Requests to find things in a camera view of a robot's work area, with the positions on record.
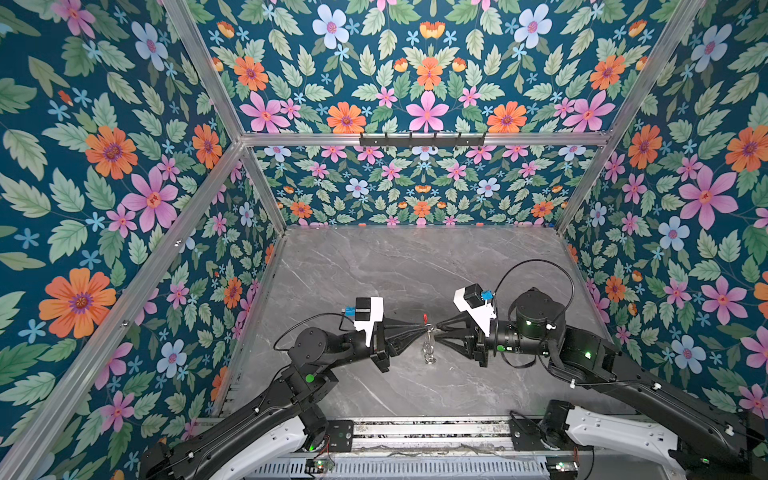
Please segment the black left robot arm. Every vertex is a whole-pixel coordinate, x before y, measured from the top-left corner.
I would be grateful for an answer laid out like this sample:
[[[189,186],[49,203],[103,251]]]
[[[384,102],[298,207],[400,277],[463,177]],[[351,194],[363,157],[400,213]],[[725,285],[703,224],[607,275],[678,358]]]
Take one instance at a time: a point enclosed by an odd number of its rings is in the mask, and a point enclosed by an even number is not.
[[[282,455],[322,448],[329,422],[320,403],[338,383],[335,369],[370,360],[385,373],[426,330],[393,319],[374,323],[371,332],[305,329],[261,393],[182,443],[146,450],[140,478],[241,479]]]

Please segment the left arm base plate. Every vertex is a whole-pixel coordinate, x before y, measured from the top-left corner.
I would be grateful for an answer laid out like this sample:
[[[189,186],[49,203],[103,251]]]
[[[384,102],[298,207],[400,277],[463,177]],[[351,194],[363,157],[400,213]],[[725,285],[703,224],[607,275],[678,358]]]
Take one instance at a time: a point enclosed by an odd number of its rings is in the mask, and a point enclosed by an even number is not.
[[[321,438],[316,453],[348,453],[352,451],[355,433],[353,420],[331,420]]]

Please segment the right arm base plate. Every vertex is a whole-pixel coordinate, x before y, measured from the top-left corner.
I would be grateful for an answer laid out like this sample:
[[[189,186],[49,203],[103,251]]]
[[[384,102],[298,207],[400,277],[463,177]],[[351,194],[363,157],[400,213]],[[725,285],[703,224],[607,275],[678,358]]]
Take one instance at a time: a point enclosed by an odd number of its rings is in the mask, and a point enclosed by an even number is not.
[[[571,424],[567,415],[574,410],[572,403],[563,400],[550,400],[540,419],[510,409],[508,426],[514,448],[517,451],[593,451],[592,445],[577,443],[568,434]]]

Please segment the silver keyring with keys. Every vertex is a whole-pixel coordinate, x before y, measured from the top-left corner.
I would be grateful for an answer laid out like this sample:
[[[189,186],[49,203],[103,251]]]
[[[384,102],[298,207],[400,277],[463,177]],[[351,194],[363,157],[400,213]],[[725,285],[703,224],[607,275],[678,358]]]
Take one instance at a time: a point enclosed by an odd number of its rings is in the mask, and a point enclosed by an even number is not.
[[[436,363],[435,357],[435,326],[429,322],[428,316],[424,315],[425,337],[422,343],[422,356],[427,365]]]

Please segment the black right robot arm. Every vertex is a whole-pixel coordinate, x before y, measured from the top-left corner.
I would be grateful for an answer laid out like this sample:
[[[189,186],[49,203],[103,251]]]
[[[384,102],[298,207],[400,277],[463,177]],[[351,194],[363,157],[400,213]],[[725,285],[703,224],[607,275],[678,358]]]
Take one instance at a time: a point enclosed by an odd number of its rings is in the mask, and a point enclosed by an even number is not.
[[[602,337],[567,324],[566,306],[536,288],[501,319],[492,292],[456,291],[459,313],[437,325],[437,342],[487,366],[493,356],[528,355],[572,388],[594,390],[633,408],[644,421],[611,419],[551,401],[548,441],[607,448],[657,463],[689,479],[764,479],[765,422],[720,410],[662,380]]]

